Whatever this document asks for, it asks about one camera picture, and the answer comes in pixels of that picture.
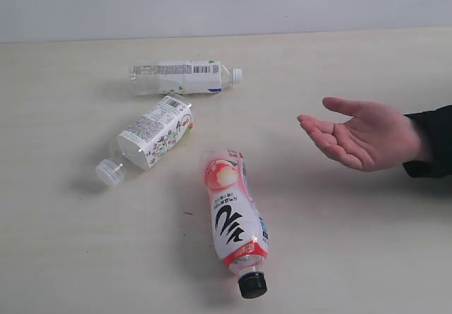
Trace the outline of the bare open human hand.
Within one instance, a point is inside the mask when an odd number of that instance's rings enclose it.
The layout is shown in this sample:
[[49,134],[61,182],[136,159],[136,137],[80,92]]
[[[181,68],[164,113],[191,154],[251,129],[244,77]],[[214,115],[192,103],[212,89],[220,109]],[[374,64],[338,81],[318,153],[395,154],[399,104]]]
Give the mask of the bare open human hand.
[[299,115],[297,120],[327,158],[358,171],[380,171],[405,162],[433,160],[429,141],[414,121],[377,102],[325,97],[323,106],[346,115],[343,123]]

